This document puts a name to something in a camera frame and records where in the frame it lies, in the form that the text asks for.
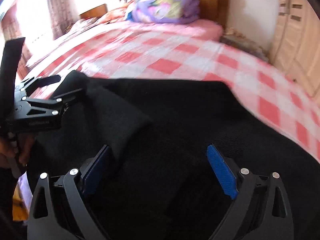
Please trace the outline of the person left hand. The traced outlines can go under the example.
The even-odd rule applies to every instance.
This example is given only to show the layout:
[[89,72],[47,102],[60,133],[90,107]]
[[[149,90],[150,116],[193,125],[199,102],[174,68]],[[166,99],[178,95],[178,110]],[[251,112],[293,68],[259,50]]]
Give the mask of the person left hand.
[[20,134],[19,135],[19,146],[14,147],[12,142],[7,141],[6,139],[1,138],[0,144],[0,165],[1,168],[9,168],[8,158],[15,158],[18,155],[18,161],[22,166],[26,166],[29,157],[32,145],[35,141],[35,135],[33,134]]

